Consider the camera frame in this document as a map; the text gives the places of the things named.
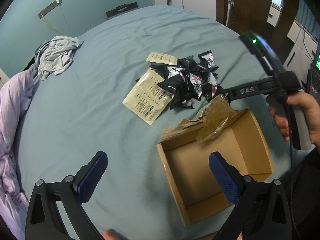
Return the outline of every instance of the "blue textured pad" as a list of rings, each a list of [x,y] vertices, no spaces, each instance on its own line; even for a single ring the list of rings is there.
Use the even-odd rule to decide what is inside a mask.
[[[82,204],[89,201],[107,166],[107,154],[102,152],[78,186],[77,199],[79,203]]]
[[[209,167],[227,200],[237,205],[240,201],[239,187],[214,153],[209,156]]]

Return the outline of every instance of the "laptop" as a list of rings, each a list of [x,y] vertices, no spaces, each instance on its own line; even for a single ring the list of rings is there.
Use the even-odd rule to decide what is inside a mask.
[[[307,92],[320,104],[320,42],[311,68],[308,70]]]

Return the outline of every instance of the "pink blanket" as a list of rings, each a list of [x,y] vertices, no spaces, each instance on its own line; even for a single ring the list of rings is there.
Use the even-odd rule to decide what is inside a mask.
[[[31,103],[33,85],[32,72],[26,70],[0,90],[0,215],[18,240],[25,238],[28,200],[20,192],[12,143],[19,118]]]

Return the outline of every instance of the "mattress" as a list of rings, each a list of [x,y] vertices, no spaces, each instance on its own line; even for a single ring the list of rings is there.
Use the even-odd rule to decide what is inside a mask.
[[[171,6],[141,8],[108,20],[79,37],[84,41],[61,75],[38,82],[16,134],[15,152],[22,189],[30,198],[38,179],[61,181],[74,175],[97,151],[109,158],[90,201],[83,205],[99,231],[114,229],[130,240],[195,239],[217,231],[232,207],[194,225],[182,225],[156,151],[166,126],[194,118],[194,109],[167,108],[149,126],[122,101],[149,63],[150,52],[178,58],[212,50],[227,88],[265,77],[238,35],[213,19]],[[265,97],[231,103],[251,108],[265,135],[275,166],[271,181],[289,169],[289,147],[268,115]],[[59,205],[71,237],[75,232]]]

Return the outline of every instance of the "blue gripper pad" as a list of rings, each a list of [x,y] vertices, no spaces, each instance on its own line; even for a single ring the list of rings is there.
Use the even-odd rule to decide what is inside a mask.
[[[221,161],[215,155],[215,153],[210,154],[209,167],[211,172],[215,176],[227,200],[230,203],[237,205],[240,201],[239,187],[235,182],[235,180],[227,171],[225,165],[221,163]]]
[[[107,154],[100,151],[92,158],[88,165],[80,169],[78,172],[79,180],[75,181],[77,200],[80,204],[89,201],[107,166]]]

